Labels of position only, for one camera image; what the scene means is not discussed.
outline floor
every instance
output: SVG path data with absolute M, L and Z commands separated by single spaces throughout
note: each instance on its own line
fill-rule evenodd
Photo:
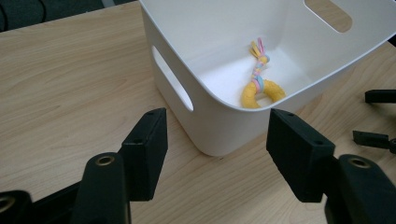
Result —
M 0 0 L 0 32 L 134 0 Z

